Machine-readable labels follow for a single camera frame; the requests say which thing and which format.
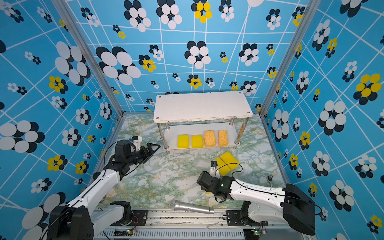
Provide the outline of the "yellow sponge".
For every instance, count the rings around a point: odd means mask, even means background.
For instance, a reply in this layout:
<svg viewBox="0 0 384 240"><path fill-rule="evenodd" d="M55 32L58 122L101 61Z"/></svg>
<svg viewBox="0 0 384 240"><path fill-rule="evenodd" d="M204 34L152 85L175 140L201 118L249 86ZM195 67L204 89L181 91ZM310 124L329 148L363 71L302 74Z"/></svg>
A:
<svg viewBox="0 0 384 240"><path fill-rule="evenodd" d="M198 149L204 147L204 141L202 135L193 135L192 136L192 148Z"/></svg>
<svg viewBox="0 0 384 240"><path fill-rule="evenodd" d="M178 135L178 149L188 149L190 147L189 135Z"/></svg>

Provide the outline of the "yellow sponge diagonal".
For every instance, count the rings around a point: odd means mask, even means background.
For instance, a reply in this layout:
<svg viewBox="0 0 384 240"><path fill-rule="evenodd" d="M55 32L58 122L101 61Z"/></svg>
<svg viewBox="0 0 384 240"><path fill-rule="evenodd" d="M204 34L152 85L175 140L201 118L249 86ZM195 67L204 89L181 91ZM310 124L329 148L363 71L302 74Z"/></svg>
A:
<svg viewBox="0 0 384 240"><path fill-rule="evenodd" d="M231 171L229 165L227 165L220 157L217 157L215 161L218 164L218 173L221 177L227 175Z"/></svg>
<svg viewBox="0 0 384 240"><path fill-rule="evenodd" d="M239 161L230 152L223 153L220 158L225 163L225 165L231 170L234 170L235 168L240 166Z"/></svg>

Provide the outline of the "orange sponge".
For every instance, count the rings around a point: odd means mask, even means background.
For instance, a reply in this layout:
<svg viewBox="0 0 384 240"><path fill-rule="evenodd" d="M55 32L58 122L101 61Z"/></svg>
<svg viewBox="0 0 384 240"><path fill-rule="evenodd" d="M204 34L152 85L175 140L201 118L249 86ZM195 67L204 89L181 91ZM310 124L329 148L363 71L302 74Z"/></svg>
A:
<svg viewBox="0 0 384 240"><path fill-rule="evenodd" d="M229 144L227 131L219 130L218 136L219 136L219 146L226 147Z"/></svg>
<svg viewBox="0 0 384 240"><path fill-rule="evenodd" d="M212 148L216 146L216 137L214 131L205 131L204 141L206 148Z"/></svg>

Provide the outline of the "yellow sponge front diagonal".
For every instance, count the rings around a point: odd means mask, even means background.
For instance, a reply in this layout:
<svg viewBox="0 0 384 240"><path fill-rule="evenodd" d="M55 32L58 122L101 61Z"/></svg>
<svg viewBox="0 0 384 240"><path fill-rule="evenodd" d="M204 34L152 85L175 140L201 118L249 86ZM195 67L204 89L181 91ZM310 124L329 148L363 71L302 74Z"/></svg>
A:
<svg viewBox="0 0 384 240"><path fill-rule="evenodd" d="M227 165L220 157L217 157L215 161L218 164L218 173L221 177L227 175L231 171L229 165Z"/></svg>

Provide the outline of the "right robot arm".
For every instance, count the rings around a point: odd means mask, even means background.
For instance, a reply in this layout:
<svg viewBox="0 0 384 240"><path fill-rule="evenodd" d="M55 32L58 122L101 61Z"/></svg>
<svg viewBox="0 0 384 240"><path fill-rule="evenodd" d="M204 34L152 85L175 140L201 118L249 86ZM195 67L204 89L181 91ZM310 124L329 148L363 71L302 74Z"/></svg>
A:
<svg viewBox="0 0 384 240"><path fill-rule="evenodd" d="M203 171L197 179L202 190L212 193L215 198L243 201L245 219L253 222L280 222L293 230L314 236L316 234L316 207L302 190L292 184L281 187L263 187L237 180L230 176L220 179Z"/></svg>

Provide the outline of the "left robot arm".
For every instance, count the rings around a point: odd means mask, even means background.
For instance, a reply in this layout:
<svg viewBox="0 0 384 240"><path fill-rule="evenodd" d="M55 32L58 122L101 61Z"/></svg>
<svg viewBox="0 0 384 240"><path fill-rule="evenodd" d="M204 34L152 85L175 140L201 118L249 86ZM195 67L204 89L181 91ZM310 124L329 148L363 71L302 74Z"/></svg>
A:
<svg viewBox="0 0 384 240"><path fill-rule="evenodd" d="M115 223L130 224L134 219L131 204L126 201L112 202L98 213L94 210L105 195L124 177L145 164L160 145L140 145L139 137L133 141L115 142L115 153L105 163L103 170L80 195L64 206L55 207L49 218L49 225L42 234L43 240L92 240L100 232Z"/></svg>

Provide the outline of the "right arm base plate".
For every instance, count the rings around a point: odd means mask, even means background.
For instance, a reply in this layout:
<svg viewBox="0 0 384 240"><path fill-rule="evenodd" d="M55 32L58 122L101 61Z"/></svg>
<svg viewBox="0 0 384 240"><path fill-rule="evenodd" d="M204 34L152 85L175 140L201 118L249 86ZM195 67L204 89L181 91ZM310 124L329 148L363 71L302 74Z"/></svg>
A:
<svg viewBox="0 0 384 240"><path fill-rule="evenodd" d="M227 210L222 216L222 219L227 222L229 227L267 227L267 221L255 222L249 217L246 217L240 210Z"/></svg>

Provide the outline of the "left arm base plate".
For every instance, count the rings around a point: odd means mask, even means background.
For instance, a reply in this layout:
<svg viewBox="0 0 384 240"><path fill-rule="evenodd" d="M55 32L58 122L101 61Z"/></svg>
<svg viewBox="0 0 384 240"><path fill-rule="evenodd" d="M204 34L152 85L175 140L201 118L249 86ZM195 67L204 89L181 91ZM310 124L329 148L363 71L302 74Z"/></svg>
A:
<svg viewBox="0 0 384 240"><path fill-rule="evenodd" d="M143 227L146 225L148 212L148 210L133 210L131 220L123 220L118 224L118 226Z"/></svg>

